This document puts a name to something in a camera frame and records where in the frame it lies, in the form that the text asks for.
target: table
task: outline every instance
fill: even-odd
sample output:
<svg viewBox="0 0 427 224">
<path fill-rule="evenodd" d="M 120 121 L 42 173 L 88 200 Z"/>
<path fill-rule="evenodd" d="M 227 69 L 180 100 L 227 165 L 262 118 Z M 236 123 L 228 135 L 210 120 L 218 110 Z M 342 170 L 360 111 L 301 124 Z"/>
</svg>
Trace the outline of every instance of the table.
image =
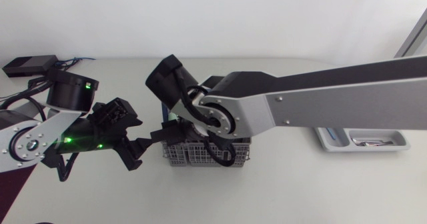
<svg viewBox="0 0 427 224">
<path fill-rule="evenodd" d="M 161 128 L 160 101 L 145 86 L 159 61 L 83 61 L 69 71 L 100 82 L 95 101 L 129 101 L 144 122 L 128 129 L 129 138 L 148 138 Z M 297 59 L 181 61 L 199 81 L 231 71 L 284 76 L 332 67 Z M 0 73 L 0 96 L 27 80 Z M 115 151 L 81 153 L 64 183 L 56 170 L 36 166 L 4 223 L 426 223 L 427 132 L 404 134 L 409 151 L 327 153 L 313 129 L 276 127 L 253 137 L 242 168 L 170 167 L 159 143 L 130 172 Z"/>
</svg>

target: black cable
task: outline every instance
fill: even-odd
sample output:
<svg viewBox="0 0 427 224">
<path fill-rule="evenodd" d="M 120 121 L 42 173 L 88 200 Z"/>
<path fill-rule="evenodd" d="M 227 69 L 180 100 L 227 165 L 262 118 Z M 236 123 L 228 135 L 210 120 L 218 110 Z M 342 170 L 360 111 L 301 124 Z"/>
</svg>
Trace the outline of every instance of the black cable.
<svg viewBox="0 0 427 224">
<path fill-rule="evenodd" d="M 77 64 L 79 61 L 81 61 L 83 59 L 96 60 L 96 59 L 90 58 L 90 57 L 74 57 L 72 59 L 68 59 L 68 60 L 64 60 L 64 61 L 57 61 L 55 63 L 55 68 L 63 69 L 64 71 L 66 71 L 70 67 L 74 66 L 75 64 Z"/>
<path fill-rule="evenodd" d="M 48 81 L 46 82 L 44 85 L 40 86 L 40 87 L 36 87 L 34 89 L 28 89 L 25 90 L 15 96 L 12 96 L 10 98 L 8 98 L 3 104 L 0 105 L 0 110 L 2 109 L 7 109 L 12 103 L 19 101 L 21 99 L 30 97 L 32 95 L 38 94 L 46 89 L 48 89 L 50 86 L 52 86 L 53 82 Z"/>
<path fill-rule="evenodd" d="M 177 84 L 179 87 L 179 90 L 181 91 L 181 101 L 184 105 L 184 107 L 187 109 L 187 111 L 197 120 L 205 123 L 206 125 L 212 125 L 216 126 L 216 124 L 210 120 L 209 118 L 205 117 L 203 114 L 201 114 L 194 106 L 189 98 L 187 88 L 185 87 L 184 78 L 182 76 L 181 71 L 175 69 L 173 72 L 173 75 L 175 76 L 175 79 L 177 80 Z"/>
<path fill-rule="evenodd" d="M 64 164 L 63 161 L 59 163 L 57 170 L 58 170 L 58 176 L 60 181 L 66 181 L 68 179 L 68 176 L 71 173 L 71 168 L 73 168 L 74 161 L 78 155 L 79 153 L 71 154 L 71 157 L 67 161 L 66 165 Z"/>
<path fill-rule="evenodd" d="M 40 105 L 40 103 L 38 103 L 36 100 L 34 100 L 32 97 L 26 97 L 26 100 L 30 101 L 32 104 L 34 104 L 34 106 L 37 108 L 37 110 L 40 113 L 40 117 L 42 121 L 46 121 L 46 115 L 45 112 L 43 111 L 42 106 Z"/>
<path fill-rule="evenodd" d="M 191 85 L 191 86 L 188 86 L 187 87 L 187 91 L 190 91 L 190 90 L 192 90 L 192 89 L 196 89 L 196 90 L 198 90 L 198 91 L 201 91 L 203 94 L 207 94 L 207 90 L 204 88 L 204 87 L 202 87 L 202 86 L 198 86 L 198 85 Z"/>
<path fill-rule="evenodd" d="M 205 146 L 207 153 L 212 157 L 212 159 L 214 161 L 216 161 L 221 166 L 231 167 L 234 164 L 234 162 L 236 161 L 236 155 L 237 155 L 236 149 L 234 148 L 234 146 L 232 144 L 229 145 L 228 148 L 226 149 L 226 151 L 229 151 L 230 155 L 232 156 L 230 160 L 220 159 L 217 155 L 215 155 L 214 150 L 212 150 L 211 145 L 209 144 L 209 141 L 207 138 L 203 139 L 203 144 Z"/>
</svg>

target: dish rack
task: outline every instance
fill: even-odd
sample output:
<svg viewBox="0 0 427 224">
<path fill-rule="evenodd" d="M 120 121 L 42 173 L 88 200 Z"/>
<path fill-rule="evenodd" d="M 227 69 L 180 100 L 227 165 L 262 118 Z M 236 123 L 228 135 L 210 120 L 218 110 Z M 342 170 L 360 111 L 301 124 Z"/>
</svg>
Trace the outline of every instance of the dish rack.
<svg viewBox="0 0 427 224">
<path fill-rule="evenodd" d="M 233 143 L 236 149 L 236 161 L 231 167 L 243 167 L 245 162 L 249 160 L 250 155 L 250 138 L 236 139 Z M 172 167 L 220 167 L 209 153 L 207 153 L 203 142 L 180 143 L 177 145 L 163 145 L 163 157 L 169 159 Z M 221 159 L 230 160 L 231 155 L 228 151 L 219 150 L 215 144 L 210 143 L 212 151 Z"/>
</svg>

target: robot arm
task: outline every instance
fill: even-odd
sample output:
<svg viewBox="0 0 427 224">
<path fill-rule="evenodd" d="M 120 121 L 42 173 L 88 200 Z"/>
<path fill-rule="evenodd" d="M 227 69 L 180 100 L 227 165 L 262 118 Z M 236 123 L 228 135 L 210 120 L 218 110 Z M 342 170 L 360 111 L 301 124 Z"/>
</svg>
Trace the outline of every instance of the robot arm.
<svg viewBox="0 0 427 224">
<path fill-rule="evenodd" d="M 198 91 L 171 55 L 146 85 L 171 112 L 223 139 L 275 126 L 427 129 L 427 57 L 288 77 L 235 72 L 214 79 L 209 92 Z"/>
<path fill-rule="evenodd" d="M 98 81 L 53 69 L 48 73 L 47 82 L 47 103 L 40 107 L 49 108 L 46 120 L 34 119 L 39 110 L 33 103 L 15 110 L 0 110 L 0 173 L 41 161 L 56 168 L 59 179 L 65 181 L 78 153 L 102 149 L 117 151 L 128 170 L 142 164 L 139 158 L 152 142 L 127 138 L 128 127 L 142 124 L 127 101 L 116 98 L 107 104 L 96 103 L 93 113 L 84 118 L 92 106 Z M 5 103 L 2 108 L 7 108 L 12 101 Z M 64 153 L 72 153 L 67 164 L 61 155 Z"/>
</svg>

